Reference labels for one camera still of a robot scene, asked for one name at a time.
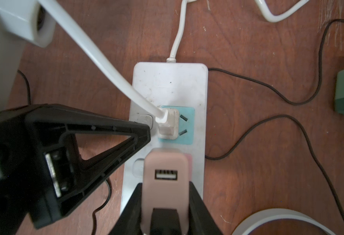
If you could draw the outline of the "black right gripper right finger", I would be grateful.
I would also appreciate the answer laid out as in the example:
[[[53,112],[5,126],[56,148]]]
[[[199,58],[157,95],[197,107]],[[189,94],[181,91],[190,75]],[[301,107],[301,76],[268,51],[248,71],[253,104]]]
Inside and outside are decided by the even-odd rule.
[[[189,182],[188,235],[222,235],[193,182]]]

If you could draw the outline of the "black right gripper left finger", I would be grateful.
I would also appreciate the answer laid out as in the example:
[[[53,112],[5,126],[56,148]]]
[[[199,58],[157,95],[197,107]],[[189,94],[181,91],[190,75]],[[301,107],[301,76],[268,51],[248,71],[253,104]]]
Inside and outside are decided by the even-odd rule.
[[[139,183],[109,235],[143,235],[141,230],[142,183]]]

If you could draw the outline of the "pink usb charger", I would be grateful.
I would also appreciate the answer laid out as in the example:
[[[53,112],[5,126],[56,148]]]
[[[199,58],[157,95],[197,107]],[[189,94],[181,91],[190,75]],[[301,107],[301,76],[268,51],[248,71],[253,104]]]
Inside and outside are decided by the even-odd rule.
[[[154,210],[158,218],[177,212],[181,234],[189,230],[189,183],[188,158],[180,150],[154,148],[144,159],[141,230],[151,234]]]

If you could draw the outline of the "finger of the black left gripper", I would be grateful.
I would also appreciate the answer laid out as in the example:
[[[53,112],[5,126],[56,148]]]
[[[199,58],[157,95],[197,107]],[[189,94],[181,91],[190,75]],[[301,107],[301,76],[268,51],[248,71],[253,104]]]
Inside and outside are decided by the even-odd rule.
[[[76,135],[126,140],[88,160]],[[151,140],[146,124],[64,105],[29,105],[0,112],[0,229],[34,227],[70,215],[95,189]]]

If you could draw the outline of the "white power strip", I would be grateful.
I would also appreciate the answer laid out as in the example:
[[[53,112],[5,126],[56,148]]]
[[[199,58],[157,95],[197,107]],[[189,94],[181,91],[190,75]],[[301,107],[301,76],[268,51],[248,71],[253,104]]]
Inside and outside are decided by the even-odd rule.
[[[121,214],[135,187],[143,183],[144,159],[154,148],[172,148],[186,155],[193,182],[203,198],[207,117],[208,68],[198,63],[140,62],[134,67],[133,87],[152,104],[180,113],[178,137],[160,139],[155,117],[131,103],[130,120],[150,128],[150,142],[124,167]],[[177,212],[158,218],[154,210],[150,235],[182,235]]]

